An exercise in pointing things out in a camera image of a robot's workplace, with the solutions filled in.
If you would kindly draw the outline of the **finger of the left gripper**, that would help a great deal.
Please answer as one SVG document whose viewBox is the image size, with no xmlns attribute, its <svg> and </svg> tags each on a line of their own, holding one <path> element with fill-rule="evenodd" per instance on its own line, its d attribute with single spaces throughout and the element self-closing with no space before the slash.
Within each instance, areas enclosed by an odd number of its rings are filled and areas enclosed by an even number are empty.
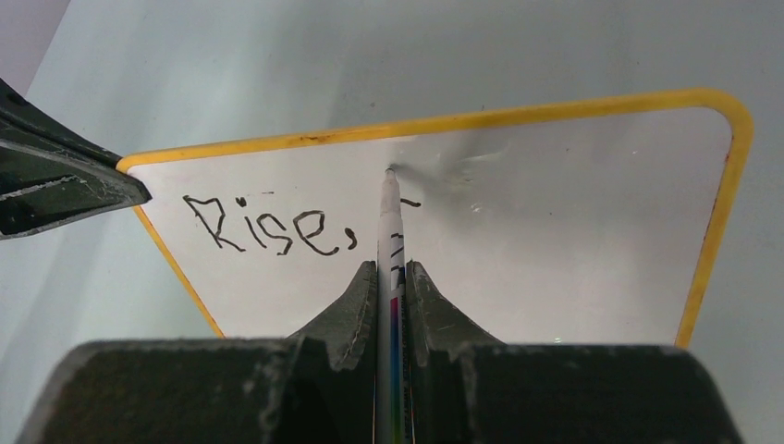
<svg viewBox="0 0 784 444">
<path fill-rule="evenodd" d="M 35 135 L 95 161 L 115 167 L 121 156 L 90 142 L 29 103 L 1 80 L 1 119 L 25 134 Z"/>
<path fill-rule="evenodd" d="M 1 238 L 16 239 L 149 202 L 137 179 L 44 144 L 1 141 Z"/>
</svg>

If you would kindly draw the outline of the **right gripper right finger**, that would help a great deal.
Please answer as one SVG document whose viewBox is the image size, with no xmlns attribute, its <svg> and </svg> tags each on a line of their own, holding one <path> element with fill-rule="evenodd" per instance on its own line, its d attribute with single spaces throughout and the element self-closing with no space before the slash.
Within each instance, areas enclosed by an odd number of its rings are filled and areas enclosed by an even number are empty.
<svg viewBox="0 0 784 444">
<path fill-rule="evenodd" d="M 407 266 L 418 443 L 739 443 L 717 385 L 664 345 L 507 344 Z"/>
</svg>

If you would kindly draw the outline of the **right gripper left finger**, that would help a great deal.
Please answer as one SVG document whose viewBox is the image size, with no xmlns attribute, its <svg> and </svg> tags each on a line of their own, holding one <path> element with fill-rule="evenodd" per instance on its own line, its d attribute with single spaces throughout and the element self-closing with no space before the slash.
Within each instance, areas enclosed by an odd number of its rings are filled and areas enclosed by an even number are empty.
<svg viewBox="0 0 784 444">
<path fill-rule="evenodd" d="M 377 271 L 284 338 L 91 341 L 53 370 L 20 443 L 371 443 Z"/>
</svg>

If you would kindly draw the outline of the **black whiteboard marker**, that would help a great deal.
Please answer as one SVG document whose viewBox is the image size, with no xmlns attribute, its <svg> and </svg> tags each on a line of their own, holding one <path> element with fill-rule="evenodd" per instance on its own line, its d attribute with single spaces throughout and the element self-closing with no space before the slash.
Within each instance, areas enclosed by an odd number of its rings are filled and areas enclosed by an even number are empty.
<svg viewBox="0 0 784 444">
<path fill-rule="evenodd" d="M 406 289 L 404 230 L 396 173 L 385 171 L 377 230 L 377 357 L 375 441 L 408 443 L 403 299 Z"/>
</svg>

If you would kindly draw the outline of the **yellow framed whiteboard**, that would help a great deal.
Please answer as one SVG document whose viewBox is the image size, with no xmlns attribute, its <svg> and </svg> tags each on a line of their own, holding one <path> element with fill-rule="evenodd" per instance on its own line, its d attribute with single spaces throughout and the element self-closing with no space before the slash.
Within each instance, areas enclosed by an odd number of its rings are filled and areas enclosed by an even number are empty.
<svg viewBox="0 0 784 444">
<path fill-rule="evenodd" d="M 405 254 L 506 342 L 684 346 L 753 119 L 712 89 L 132 154 L 142 224 L 221 337 L 286 336 L 376 257 L 398 177 Z"/>
</svg>

